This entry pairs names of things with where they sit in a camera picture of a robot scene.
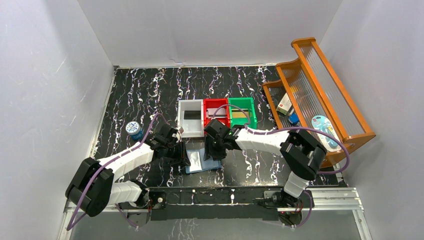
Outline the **blue card holder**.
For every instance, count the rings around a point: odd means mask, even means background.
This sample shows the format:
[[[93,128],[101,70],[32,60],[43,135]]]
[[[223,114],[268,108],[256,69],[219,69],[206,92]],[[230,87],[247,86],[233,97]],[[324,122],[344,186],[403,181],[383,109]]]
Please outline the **blue card holder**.
[[[187,174],[216,170],[222,166],[218,160],[213,160],[211,157],[205,158],[205,148],[187,150],[187,156],[190,162],[190,166],[185,167]]]

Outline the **white credit card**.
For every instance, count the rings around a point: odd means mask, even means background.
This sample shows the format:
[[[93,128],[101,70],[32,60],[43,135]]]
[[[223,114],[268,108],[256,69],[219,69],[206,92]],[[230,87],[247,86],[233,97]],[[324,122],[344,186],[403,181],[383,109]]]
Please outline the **white credit card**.
[[[227,118],[227,107],[224,106],[222,108],[207,108],[206,109],[206,117],[207,118]]]

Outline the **red plastic bin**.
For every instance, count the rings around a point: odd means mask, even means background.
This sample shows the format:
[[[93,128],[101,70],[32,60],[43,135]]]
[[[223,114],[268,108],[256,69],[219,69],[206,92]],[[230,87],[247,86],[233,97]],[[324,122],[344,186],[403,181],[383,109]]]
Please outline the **red plastic bin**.
[[[206,125],[215,117],[218,121],[223,123],[225,126],[230,127],[230,114],[229,106],[224,106],[219,109],[220,106],[228,104],[227,98],[207,98],[203,99],[203,126]]]

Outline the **green plastic bin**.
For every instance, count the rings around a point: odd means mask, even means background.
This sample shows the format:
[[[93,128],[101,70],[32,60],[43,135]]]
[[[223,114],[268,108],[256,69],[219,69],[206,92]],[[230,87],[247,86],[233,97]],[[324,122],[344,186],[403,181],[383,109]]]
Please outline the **green plastic bin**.
[[[249,128],[257,128],[256,107],[252,97],[231,97],[228,98],[228,103],[241,109],[229,107],[231,128],[234,125],[244,125],[248,120],[250,120]]]

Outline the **white plastic bin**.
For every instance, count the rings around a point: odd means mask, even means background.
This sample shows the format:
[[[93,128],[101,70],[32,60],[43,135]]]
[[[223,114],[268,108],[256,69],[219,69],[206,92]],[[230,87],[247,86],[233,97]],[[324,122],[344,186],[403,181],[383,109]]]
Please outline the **white plastic bin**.
[[[204,137],[204,104],[202,99],[179,100],[177,127],[182,138]]]

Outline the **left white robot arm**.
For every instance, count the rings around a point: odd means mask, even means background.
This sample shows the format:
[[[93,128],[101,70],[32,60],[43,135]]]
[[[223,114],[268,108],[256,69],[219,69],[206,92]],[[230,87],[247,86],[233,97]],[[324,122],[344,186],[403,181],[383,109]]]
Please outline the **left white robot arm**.
[[[90,217],[97,216],[109,205],[130,203],[137,208],[152,205],[147,187],[136,180],[118,182],[118,179],[153,160],[163,159],[170,165],[189,166],[182,133],[181,127],[164,124],[149,134],[144,143],[137,142],[100,160],[84,159],[67,187],[65,197]]]

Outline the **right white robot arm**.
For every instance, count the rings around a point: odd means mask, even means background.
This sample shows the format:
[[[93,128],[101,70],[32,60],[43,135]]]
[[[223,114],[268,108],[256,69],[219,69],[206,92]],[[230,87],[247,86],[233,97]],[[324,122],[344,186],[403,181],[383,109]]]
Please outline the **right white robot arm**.
[[[255,130],[243,125],[232,128],[212,119],[204,131],[209,155],[214,160],[226,157],[228,150],[256,150],[284,158],[290,174],[282,190],[282,202],[295,207],[302,192],[313,181],[327,155],[326,148],[306,129],[277,131]]]

